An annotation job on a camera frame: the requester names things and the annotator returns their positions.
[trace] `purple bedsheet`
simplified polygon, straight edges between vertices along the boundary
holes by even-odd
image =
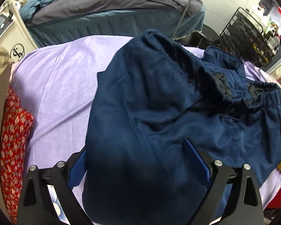
[[[90,36],[29,53],[16,67],[12,86],[22,106],[35,117],[26,147],[24,174],[66,161],[84,146],[89,112],[97,89],[97,72],[104,71],[113,55],[131,37]],[[186,48],[201,57],[203,50]],[[267,203],[280,188],[275,170],[261,188]],[[82,183],[73,192],[82,206]]]

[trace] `floral pattern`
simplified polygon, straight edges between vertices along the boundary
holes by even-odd
[[[17,223],[25,147],[33,121],[32,114],[21,108],[19,97],[9,86],[0,139],[0,182],[5,206],[13,224]]]

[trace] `black wire rack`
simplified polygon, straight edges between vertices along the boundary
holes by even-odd
[[[262,25],[239,7],[220,34],[220,47],[243,61],[266,67],[274,54],[262,35]]]

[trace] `black stool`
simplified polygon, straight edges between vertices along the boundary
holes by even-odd
[[[206,49],[210,45],[218,45],[220,43],[219,35],[209,26],[203,25],[202,32],[193,32],[189,39],[189,46]]]

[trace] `navy blue pants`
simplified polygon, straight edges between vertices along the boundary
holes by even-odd
[[[250,164],[261,185],[281,162],[281,90],[246,79],[217,48],[199,59],[148,30],[98,73],[86,137],[90,219],[185,225],[206,193],[183,153],[187,138],[227,166]]]

